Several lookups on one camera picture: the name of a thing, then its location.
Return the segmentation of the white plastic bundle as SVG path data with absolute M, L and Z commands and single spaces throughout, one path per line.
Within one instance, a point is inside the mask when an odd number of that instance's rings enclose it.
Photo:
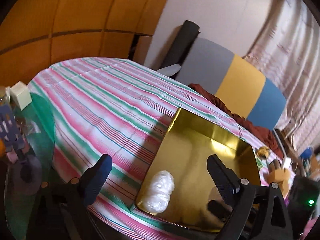
M 175 184 L 173 176 L 166 170 L 157 172 L 142 198 L 144 210 L 149 213 L 162 213 L 169 205 Z

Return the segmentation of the yellow grey glove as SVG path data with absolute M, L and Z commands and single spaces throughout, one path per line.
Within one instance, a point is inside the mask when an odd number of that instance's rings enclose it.
M 269 158 L 270 156 L 270 149 L 266 146 L 261 146 L 260 148 L 258 148 L 256 155 L 263 160 L 266 160 Z

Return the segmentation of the gold metal tin box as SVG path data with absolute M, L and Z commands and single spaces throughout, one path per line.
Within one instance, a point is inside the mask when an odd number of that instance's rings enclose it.
M 207 159 L 217 155 L 239 178 L 260 185 L 259 170 L 250 144 L 226 129 L 179 108 L 161 142 L 136 196 L 135 208 L 144 211 L 142 198 L 153 176 L 168 171 L 174 190 L 166 210 L 152 217 L 188 229 L 219 232 L 223 224 L 207 209 L 221 196 L 207 170 Z

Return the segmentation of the dark red blanket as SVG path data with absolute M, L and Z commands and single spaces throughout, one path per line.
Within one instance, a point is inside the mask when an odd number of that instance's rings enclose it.
M 188 87 L 198 92 L 200 95 L 206 98 L 209 102 L 211 102 L 221 111 L 225 112 L 230 117 L 232 117 L 238 124 L 240 124 L 243 128 L 247 129 L 250 133 L 252 133 L 255 137 L 257 137 L 261 142 L 263 142 L 280 159 L 283 159 L 284 154 L 281 151 L 280 147 L 278 146 L 276 137 L 273 135 L 271 130 L 264 127 L 255 126 L 251 121 L 245 119 L 244 117 L 241 117 L 238 114 L 232 113 L 220 98 L 207 92 L 201 85 L 191 83 L 188 85 Z

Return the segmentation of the round green glass table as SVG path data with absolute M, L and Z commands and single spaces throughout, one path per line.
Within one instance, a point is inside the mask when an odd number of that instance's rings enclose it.
M 14 108 L 27 147 L 23 156 L 24 163 L 30 165 L 31 182 L 20 178 L 23 164 L 16 161 L 9 165 L 4 184 L 5 218 L 14 239 L 26 237 L 36 193 L 49 177 L 54 153 L 55 121 L 49 100 L 35 93 L 31 98 L 24 110 Z

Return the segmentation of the striped pink green bedsheet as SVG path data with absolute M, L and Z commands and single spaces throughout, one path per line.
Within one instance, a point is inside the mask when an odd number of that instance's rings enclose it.
M 64 181 L 82 175 L 102 154 L 113 167 L 90 206 L 104 224 L 133 239 L 195 239 L 148 218 L 133 204 L 178 108 L 262 142 L 211 102 L 169 77 L 126 59 L 84 57 L 52 64 L 28 84 L 48 101 L 55 122 L 53 167 Z

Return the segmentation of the grey yellow blue headboard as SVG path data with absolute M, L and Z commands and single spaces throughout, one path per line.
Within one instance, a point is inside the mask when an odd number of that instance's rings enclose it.
M 235 114 L 255 126 L 274 129 L 286 105 L 282 92 L 239 55 L 205 38 L 197 38 L 176 80 L 199 84 Z

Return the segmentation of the small white box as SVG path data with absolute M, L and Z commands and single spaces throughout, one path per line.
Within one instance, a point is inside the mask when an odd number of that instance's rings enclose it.
M 20 110 L 24 110 L 32 102 L 29 89 L 22 81 L 18 81 L 10 88 L 10 95 Z

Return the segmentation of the pink patterned curtain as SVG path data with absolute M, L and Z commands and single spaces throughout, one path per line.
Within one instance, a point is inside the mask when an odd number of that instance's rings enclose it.
M 277 129 L 302 153 L 319 136 L 319 24 L 303 0 L 275 0 L 245 60 L 282 92 Z

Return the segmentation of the black rolled mat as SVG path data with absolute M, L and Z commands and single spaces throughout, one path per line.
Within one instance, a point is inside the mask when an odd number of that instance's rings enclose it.
M 173 64 L 181 66 L 200 33 L 199 29 L 200 27 L 196 23 L 189 20 L 184 21 L 159 68 L 162 69 Z

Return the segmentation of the orange wooden wardrobe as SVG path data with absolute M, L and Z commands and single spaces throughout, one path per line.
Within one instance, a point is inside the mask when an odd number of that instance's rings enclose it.
M 79 57 L 144 63 L 167 0 L 17 0 L 1 23 L 1 85 Z

